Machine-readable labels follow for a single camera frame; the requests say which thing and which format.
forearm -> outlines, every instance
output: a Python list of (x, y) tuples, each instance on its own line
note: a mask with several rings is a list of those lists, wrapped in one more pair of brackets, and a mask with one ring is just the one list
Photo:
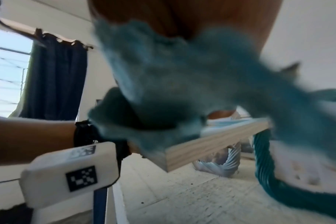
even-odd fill
[(0, 165), (29, 163), (37, 156), (73, 147), (74, 121), (0, 117)]

teal rope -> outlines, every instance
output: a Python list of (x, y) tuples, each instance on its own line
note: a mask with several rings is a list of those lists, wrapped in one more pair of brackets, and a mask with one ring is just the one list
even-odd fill
[[(317, 100), (336, 102), (336, 90), (321, 90), (312, 95)], [(270, 137), (270, 130), (262, 131), (254, 137), (256, 178), (266, 193), (284, 205), (316, 211), (336, 218), (335, 194), (308, 192), (275, 178), (275, 165), (269, 152)]]

dark blue curtain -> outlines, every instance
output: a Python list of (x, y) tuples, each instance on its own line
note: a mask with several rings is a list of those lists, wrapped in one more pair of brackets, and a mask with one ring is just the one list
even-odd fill
[(87, 73), (87, 49), (52, 34), (35, 34), (46, 47), (34, 44), (19, 117), (73, 121), (78, 114)]

blue fluffy cloth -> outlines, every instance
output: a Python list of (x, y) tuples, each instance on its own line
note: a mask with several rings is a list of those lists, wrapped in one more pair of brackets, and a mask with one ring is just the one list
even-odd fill
[(104, 137), (164, 150), (198, 138), (211, 112), (240, 105), (253, 117), (269, 116), (279, 139), (336, 160), (336, 120), (264, 66), (234, 30), (215, 27), (186, 41), (139, 21), (98, 20), (95, 34), (120, 86), (89, 113)]

wooden board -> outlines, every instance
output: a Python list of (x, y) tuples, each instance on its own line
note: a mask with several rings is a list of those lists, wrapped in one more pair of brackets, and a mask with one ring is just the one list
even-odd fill
[(143, 156), (170, 172), (269, 127), (266, 118), (240, 120), (237, 124), (220, 128), (207, 127), (202, 130), (201, 138)]

